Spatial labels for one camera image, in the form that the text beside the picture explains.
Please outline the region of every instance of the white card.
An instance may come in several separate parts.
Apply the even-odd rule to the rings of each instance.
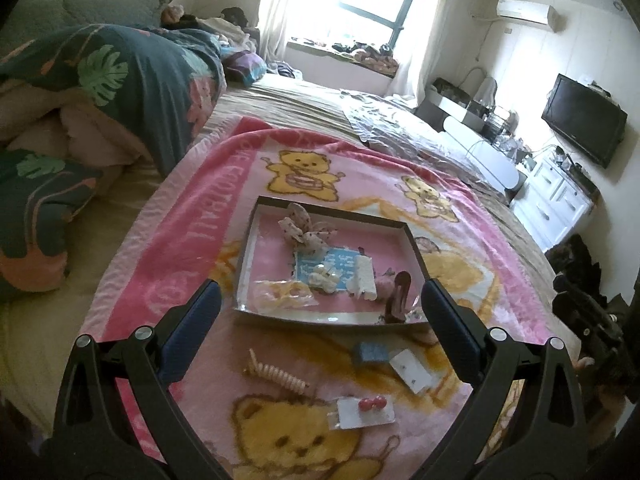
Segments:
[[[408,348],[389,360],[389,364],[414,394],[436,385],[436,379]]]
[[[384,396],[386,406],[381,410],[375,408],[368,412],[363,412],[358,407],[359,397],[341,397],[336,401],[338,405],[338,423],[341,430],[354,430],[355,428],[366,428],[367,426],[379,426],[380,424],[390,424],[396,421],[394,404],[391,397]]]

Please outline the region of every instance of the window frame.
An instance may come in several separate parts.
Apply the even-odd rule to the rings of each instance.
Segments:
[[[359,7],[351,6],[349,4],[345,4],[340,0],[338,2],[338,7],[343,10],[347,10],[348,12],[353,12],[362,18],[366,18],[376,23],[380,23],[381,25],[385,25],[386,27],[392,30],[391,38],[388,41],[388,45],[391,48],[396,46],[396,41],[398,41],[398,37],[400,36],[400,32],[404,28],[404,20],[409,12],[409,8],[414,0],[403,0],[402,6],[400,10],[398,10],[398,15],[396,16],[396,20],[392,22],[391,20],[387,20],[386,18],[382,18],[377,14],[373,14],[372,12],[368,12],[367,10],[361,9]]]

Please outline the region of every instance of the white curtain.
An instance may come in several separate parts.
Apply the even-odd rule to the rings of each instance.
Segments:
[[[400,33],[394,57],[400,66],[386,94],[400,94],[417,105],[434,70],[451,11],[459,0],[414,0]]]
[[[287,47],[287,10],[289,0],[260,0],[260,56],[267,62],[284,60]]]

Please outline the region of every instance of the black flat screen tv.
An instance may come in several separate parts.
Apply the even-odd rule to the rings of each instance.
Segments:
[[[562,74],[558,74],[542,118],[603,168],[611,162],[626,125],[626,113],[619,106]]]

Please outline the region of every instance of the air conditioner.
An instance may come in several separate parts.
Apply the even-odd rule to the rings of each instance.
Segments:
[[[498,17],[509,22],[543,28],[551,32],[558,30],[558,13],[552,6],[521,0],[499,0],[496,11]]]

